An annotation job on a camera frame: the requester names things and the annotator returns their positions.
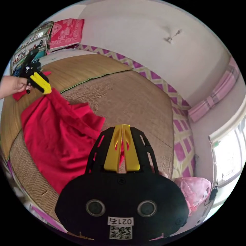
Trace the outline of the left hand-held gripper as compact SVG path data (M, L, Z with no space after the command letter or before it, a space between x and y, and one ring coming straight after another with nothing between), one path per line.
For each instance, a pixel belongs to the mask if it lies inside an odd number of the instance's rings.
M50 94L52 92L49 79L41 71L41 63L33 62L36 55L27 55L24 62L21 65L20 76L27 78L31 86L38 89L43 94Z

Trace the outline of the person's left hand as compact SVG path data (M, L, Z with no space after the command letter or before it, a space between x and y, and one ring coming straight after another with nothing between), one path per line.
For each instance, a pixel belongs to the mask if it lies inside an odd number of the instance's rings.
M30 82L28 82L27 78L15 77L15 76L11 76L11 78L12 78L12 84L13 84L12 94L33 89Z

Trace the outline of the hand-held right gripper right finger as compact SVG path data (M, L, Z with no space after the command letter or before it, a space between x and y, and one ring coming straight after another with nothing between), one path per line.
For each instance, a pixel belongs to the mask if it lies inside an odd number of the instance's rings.
M125 171L136 172L140 170L140 164L129 125L122 125L124 143Z

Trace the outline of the person's right hand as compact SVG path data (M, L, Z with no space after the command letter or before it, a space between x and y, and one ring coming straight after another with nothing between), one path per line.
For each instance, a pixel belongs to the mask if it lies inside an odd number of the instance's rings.
M163 176L163 177L165 177L165 178L168 179L168 175L167 175L165 172L161 171L161 170L158 168L158 166L157 166L157 171L158 171L158 172L155 170L154 165L151 165L151 170L152 170L152 172L153 172L154 174L159 174L159 175L161 175L161 176Z

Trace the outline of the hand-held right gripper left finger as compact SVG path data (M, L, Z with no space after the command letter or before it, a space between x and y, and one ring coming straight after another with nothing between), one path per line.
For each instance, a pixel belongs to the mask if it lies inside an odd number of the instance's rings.
M118 172L122 146L122 125L116 125L108 147L108 152L104 162L106 171Z

